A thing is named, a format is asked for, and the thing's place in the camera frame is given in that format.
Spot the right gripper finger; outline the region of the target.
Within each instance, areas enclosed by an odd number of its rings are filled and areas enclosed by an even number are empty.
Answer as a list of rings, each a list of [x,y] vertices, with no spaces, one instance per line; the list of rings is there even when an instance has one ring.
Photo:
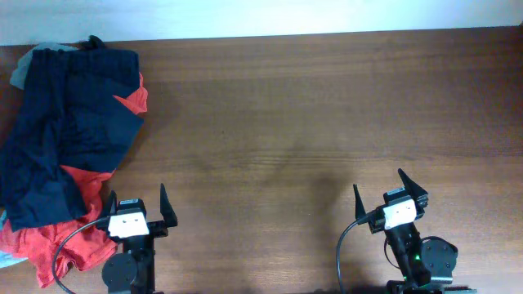
[[[355,219],[358,221],[365,221],[367,214],[357,184],[353,184],[353,190],[355,194]]]
[[[428,202],[428,192],[414,182],[407,174],[401,169],[398,169],[399,176],[403,182],[405,189],[408,191],[409,195],[417,203],[427,203]]]

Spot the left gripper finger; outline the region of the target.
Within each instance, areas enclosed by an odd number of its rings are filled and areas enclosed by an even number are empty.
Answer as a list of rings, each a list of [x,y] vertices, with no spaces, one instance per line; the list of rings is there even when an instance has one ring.
[[[102,208],[100,218],[111,217],[117,209],[117,194],[112,190]]]
[[[164,184],[160,185],[160,213],[167,227],[178,226],[177,215],[168,200],[168,194]]]

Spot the navy blue shorts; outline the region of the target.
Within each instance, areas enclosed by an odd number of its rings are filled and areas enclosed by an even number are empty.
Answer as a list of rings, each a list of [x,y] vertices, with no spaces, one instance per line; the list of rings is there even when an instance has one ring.
[[[1,148],[1,204],[12,230],[87,214],[65,169],[112,172],[118,167],[143,124],[121,100],[139,87],[134,51],[33,52],[23,104]]]

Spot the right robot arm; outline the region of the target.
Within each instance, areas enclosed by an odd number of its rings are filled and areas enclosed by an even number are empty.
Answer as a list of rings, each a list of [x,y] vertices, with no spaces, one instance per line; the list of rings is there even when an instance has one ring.
[[[458,248],[436,236],[422,237],[414,222],[421,219],[428,205],[428,192],[402,170],[402,186],[383,195],[384,204],[366,212],[358,187],[355,193],[355,221],[348,228],[368,225],[373,234],[386,235],[389,247],[401,272],[401,281],[390,280],[387,293],[476,293],[469,287],[454,287],[453,271]]]

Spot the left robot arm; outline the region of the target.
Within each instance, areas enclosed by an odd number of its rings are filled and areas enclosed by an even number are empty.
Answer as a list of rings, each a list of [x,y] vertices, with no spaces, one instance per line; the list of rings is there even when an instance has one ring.
[[[154,241],[167,237],[168,230],[178,226],[164,185],[160,185],[159,208],[163,219],[148,221],[141,199],[118,201],[117,194],[110,193],[96,225],[122,247],[102,269],[102,280],[109,294],[156,293]]]

